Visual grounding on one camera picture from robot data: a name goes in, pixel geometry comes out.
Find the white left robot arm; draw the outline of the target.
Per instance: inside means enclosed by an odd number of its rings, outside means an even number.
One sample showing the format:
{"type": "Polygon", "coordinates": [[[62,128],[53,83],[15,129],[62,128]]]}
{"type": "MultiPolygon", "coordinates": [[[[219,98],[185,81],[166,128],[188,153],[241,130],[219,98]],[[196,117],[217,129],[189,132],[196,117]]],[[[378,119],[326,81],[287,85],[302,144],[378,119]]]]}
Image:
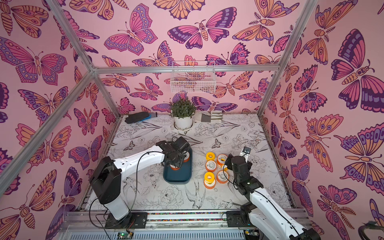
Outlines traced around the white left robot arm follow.
{"type": "Polygon", "coordinates": [[[142,152],[111,159],[105,157],[100,160],[94,170],[90,184],[101,205],[110,211],[115,220],[125,219],[130,211],[128,200],[124,197],[123,181],[140,170],[152,165],[173,165],[181,167],[186,153],[191,150],[190,144],[183,137],[174,142],[160,141],[142,152]]]}

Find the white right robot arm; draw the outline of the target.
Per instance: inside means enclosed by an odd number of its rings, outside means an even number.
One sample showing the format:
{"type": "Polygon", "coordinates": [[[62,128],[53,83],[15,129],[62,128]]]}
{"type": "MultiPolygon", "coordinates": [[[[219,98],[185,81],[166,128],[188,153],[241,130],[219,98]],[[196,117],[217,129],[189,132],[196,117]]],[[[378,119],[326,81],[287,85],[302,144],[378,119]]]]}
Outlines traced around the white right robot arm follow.
{"type": "Polygon", "coordinates": [[[243,221],[255,226],[269,240],[319,240],[312,228],[305,229],[271,197],[262,183],[250,174],[247,155],[229,155],[225,165],[234,174],[233,184],[248,203],[242,205],[243,221]]]}

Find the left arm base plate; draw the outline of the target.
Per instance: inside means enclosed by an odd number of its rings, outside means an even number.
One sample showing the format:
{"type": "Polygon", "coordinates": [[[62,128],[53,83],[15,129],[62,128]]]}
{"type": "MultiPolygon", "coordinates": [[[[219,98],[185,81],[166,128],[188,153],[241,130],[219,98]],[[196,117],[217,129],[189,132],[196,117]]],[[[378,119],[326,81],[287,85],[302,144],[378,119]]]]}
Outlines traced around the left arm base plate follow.
{"type": "Polygon", "coordinates": [[[112,214],[108,215],[105,229],[144,229],[148,220],[147,212],[131,212],[121,220],[116,220],[112,214]]]}

